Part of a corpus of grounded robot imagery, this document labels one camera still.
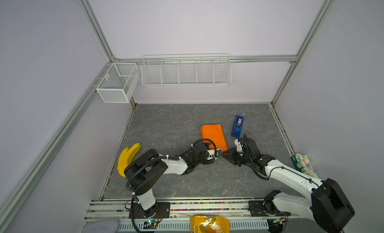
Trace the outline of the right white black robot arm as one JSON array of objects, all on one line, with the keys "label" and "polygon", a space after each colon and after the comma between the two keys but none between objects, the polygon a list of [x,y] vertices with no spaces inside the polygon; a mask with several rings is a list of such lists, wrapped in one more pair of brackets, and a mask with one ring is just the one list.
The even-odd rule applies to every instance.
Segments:
[{"label": "right white black robot arm", "polygon": [[256,206],[259,211],[270,216],[290,213],[305,217],[327,233],[342,233],[354,217],[355,210],[336,181],[310,177],[271,155],[262,154],[256,142],[245,134],[235,145],[223,154],[230,163],[248,166],[260,179],[277,180],[301,194],[297,197],[273,190]]}]

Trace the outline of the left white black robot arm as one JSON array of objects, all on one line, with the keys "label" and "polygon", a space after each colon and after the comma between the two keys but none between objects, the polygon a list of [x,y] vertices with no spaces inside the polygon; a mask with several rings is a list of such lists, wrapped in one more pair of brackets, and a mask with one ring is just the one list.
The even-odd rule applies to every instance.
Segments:
[{"label": "left white black robot arm", "polygon": [[175,156],[161,155],[150,149],[125,168],[126,189],[147,212],[156,207],[152,187],[164,174],[190,174],[200,164],[212,164],[222,153],[222,149],[207,138],[195,141],[188,150]]}]

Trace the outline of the blue tape dispenser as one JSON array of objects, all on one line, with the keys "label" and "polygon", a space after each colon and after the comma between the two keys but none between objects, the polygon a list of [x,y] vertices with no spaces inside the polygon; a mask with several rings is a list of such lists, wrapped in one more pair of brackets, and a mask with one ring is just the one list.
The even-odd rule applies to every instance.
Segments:
[{"label": "blue tape dispenser", "polygon": [[236,115],[235,120],[234,120],[234,124],[233,124],[233,128],[231,131],[232,137],[236,137],[236,138],[241,137],[243,123],[244,123],[244,117],[240,116],[240,115]]}]

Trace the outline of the green white tissue pack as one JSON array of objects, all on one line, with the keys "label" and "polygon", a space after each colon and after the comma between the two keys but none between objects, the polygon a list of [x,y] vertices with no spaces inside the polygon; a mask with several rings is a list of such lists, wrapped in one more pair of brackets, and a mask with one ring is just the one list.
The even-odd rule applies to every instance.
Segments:
[{"label": "green white tissue pack", "polygon": [[291,159],[297,171],[313,178],[319,178],[313,163],[307,155],[297,153],[292,155]]}]

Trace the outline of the yellow snack bag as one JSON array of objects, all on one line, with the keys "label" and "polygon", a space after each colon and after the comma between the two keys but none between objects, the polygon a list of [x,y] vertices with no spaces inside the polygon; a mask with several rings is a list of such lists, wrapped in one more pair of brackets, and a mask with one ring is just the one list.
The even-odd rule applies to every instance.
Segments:
[{"label": "yellow snack bag", "polygon": [[193,216],[192,233],[230,233],[230,221],[218,216]]}]

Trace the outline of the yellow banana bunch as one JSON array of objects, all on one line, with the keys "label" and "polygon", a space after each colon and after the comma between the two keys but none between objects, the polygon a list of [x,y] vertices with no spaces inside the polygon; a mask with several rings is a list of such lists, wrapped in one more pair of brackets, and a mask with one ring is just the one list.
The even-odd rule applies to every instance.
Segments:
[{"label": "yellow banana bunch", "polygon": [[132,147],[127,147],[122,151],[118,159],[118,166],[117,166],[118,173],[121,177],[123,178],[126,177],[124,173],[125,169],[132,163],[132,160],[134,159],[134,157],[136,156],[136,154],[140,149],[141,149],[141,144],[136,143]]}]

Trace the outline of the white mesh square basket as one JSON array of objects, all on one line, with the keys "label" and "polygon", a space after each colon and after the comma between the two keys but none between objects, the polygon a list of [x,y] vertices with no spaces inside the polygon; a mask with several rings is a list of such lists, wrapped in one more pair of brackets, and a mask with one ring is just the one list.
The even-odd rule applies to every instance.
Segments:
[{"label": "white mesh square basket", "polygon": [[136,63],[112,63],[96,90],[104,103],[130,103],[139,79]]}]

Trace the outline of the grey cloth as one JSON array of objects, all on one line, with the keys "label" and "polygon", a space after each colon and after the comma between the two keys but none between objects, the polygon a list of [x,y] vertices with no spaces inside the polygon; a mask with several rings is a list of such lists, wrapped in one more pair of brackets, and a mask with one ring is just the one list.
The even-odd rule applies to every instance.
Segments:
[{"label": "grey cloth", "polygon": [[81,233],[115,233],[119,228],[117,219],[105,219],[85,223]]}]

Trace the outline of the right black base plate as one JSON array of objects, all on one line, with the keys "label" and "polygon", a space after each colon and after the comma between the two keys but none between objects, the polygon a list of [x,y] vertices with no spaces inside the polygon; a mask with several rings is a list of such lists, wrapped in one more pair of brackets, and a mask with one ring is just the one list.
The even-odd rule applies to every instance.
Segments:
[{"label": "right black base plate", "polygon": [[281,212],[271,201],[249,201],[249,211],[252,217],[289,217],[291,213]]}]

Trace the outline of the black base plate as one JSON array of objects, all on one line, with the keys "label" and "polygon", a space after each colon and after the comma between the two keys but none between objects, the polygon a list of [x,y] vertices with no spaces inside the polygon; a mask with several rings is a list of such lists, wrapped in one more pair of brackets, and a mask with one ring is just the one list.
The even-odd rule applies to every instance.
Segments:
[{"label": "black base plate", "polygon": [[129,218],[131,219],[168,219],[171,212],[170,202],[156,202],[149,210],[144,210],[139,203],[133,203]]},{"label": "black base plate", "polygon": [[249,211],[252,217],[289,217],[291,213],[281,212],[271,201],[249,201]]}]

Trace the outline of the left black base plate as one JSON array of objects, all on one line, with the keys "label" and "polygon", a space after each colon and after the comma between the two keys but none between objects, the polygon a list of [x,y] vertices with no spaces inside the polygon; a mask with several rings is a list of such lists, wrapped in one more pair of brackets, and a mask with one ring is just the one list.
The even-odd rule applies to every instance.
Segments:
[{"label": "left black base plate", "polygon": [[156,202],[149,210],[144,210],[139,203],[133,203],[129,218],[131,219],[168,219],[171,212],[170,202]]}]

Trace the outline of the aluminium rail frame base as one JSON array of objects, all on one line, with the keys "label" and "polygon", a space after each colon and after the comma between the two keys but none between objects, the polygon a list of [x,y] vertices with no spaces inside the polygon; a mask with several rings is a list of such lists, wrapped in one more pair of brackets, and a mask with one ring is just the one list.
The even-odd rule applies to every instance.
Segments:
[{"label": "aluminium rail frame base", "polygon": [[[195,215],[219,216],[227,219],[248,218],[278,218],[278,217],[252,217],[249,211],[249,201],[271,201],[281,212],[291,213],[292,217],[313,218],[311,201],[304,197],[278,194],[273,200],[255,198],[224,198],[224,199],[173,199],[158,200],[157,202],[170,202],[171,212],[168,220],[185,220]],[[129,220],[133,203],[130,199],[109,199],[91,202],[84,222],[105,219]]]}]

